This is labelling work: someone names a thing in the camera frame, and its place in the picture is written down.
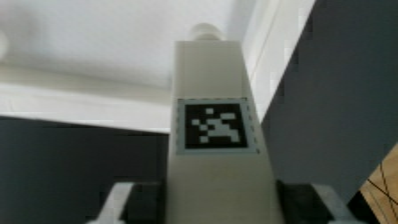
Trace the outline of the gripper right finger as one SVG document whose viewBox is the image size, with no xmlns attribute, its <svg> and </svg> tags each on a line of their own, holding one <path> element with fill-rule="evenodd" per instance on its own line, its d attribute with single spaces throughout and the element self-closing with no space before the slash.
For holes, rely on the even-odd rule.
<svg viewBox="0 0 398 224">
<path fill-rule="evenodd" d="M 329 185 L 277 181 L 286 224 L 366 224 Z"/>
</svg>

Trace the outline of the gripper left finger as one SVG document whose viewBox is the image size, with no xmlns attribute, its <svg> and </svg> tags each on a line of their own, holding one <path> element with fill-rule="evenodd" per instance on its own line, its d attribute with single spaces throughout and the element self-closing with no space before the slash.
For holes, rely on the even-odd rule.
<svg viewBox="0 0 398 224">
<path fill-rule="evenodd" d="M 163 224 L 163 184 L 117 182 L 87 224 Z"/>
</svg>

